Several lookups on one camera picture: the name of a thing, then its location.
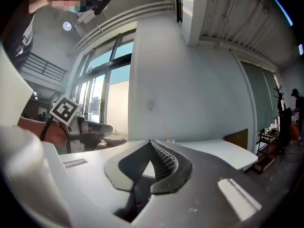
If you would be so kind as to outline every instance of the floor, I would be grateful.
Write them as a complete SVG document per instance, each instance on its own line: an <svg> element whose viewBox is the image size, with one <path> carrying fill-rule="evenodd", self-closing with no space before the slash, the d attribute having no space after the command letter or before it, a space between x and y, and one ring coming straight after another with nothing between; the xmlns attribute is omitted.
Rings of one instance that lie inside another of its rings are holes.
<svg viewBox="0 0 304 228"><path fill-rule="evenodd" d="M290 144L282 162L281 155L277 155L275 162L262 174L253 169L248 170L246 174L264 188L270 198L274 198L289 190L303 157L304 146Z"/></svg>

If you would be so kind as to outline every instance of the ceiling light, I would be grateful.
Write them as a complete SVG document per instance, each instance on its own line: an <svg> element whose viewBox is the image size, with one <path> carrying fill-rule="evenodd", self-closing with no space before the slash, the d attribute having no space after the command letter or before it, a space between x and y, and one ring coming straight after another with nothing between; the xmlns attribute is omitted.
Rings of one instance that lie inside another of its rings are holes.
<svg viewBox="0 0 304 228"><path fill-rule="evenodd" d="M299 53L300 53L300 55L303 54L303 45L302 44L299 45Z"/></svg>
<svg viewBox="0 0 304 228"><path fill-rule="evenodd" d="M66 31L71 30L71 29L72 29L71 23L70 23L70 22L67 22L67 21L64 22L64 23L63 23L63 29L66 30Z"/></svg>

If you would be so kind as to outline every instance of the white desk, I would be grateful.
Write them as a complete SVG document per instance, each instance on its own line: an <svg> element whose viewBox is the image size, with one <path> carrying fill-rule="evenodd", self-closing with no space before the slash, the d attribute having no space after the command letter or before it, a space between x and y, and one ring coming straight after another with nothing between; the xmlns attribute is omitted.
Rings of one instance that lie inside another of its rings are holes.
<svg viewBox="0 0 304 228"><path fill-rule="evenodd" d="M237 170L244 171L257 162L257 156L253 153L222 139L176 144L217 156Z"/></svg>

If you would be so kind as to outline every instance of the corrugated ceiling panel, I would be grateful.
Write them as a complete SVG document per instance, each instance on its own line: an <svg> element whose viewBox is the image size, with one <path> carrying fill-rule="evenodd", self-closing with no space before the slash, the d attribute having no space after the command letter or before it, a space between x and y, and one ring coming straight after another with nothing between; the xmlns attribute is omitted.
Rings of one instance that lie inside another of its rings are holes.
<svg viewBox="0 0 304 228"><path fill-rule="evenodd" d="M208 0L201 35L224 36L224 42L252 49L279 67L298 56L293 31L274 0Z"/></svg>

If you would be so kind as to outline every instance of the person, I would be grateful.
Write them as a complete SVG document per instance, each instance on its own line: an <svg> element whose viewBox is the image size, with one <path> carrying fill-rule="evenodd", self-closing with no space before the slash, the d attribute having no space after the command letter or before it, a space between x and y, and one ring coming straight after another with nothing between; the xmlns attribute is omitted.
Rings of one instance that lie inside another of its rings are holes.
<svg viewBox="0 0 304 228"><path fill-rule="evenodd" d="M1 42L13 66L20 72L33 47L33 22L35 12L50 5L55 8L84 12L97 6L98 0L24 0L7 23ZM46 123L20 117L18 126L40 137ZM45 141L58 148L65 148L67 137L62 129L54 124L50 127Z"/></svg>
<svg viewBox="0 0 304 228"><path fill-rule="evenodd" d="M42 113L42 121L46 122L47 121L47 115L45 112Z"/></svg>
<svg viewBox="0 0 304 228"><path fill-rule="evenodd" d="M38 114L37 121L43 122L43 120L42 120L42 114L41 113Z"/></svg>
<svg viewBox="0 0 304 228"><path fill-rule="evenodd" d="M298 128L301 142L304 143L304 97L300 95L297 89L293 89L291 96L296 98L294 113L299 113Z"/></svg>

